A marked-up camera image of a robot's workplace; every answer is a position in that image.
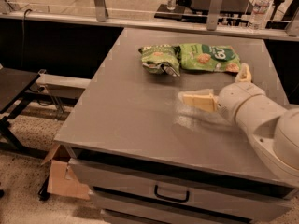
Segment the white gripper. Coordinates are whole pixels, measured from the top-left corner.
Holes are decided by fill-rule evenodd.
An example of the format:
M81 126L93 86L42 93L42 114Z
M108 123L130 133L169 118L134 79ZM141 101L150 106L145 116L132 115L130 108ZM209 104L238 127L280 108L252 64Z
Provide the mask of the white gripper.
M205 112L216 112L229 122L235 121L237 110L250 98L258 95L265 95L265 91L256 86L252 81L249 66L242 63L239 72L235 77L236 83L224 87L219 97L214 95L213 89L198 91L181 91L178 94L179 100L188 106L200 109Z

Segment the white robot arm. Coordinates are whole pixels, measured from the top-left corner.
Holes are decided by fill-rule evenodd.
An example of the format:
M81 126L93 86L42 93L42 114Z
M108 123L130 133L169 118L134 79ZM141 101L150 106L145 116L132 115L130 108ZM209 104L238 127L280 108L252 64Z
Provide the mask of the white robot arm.
M299 186L299 109L286 109L252 82L241 65L235 82L219 94L212 89L182 91L179 100L199 110L219 113L247 136L262 162L282 181Z

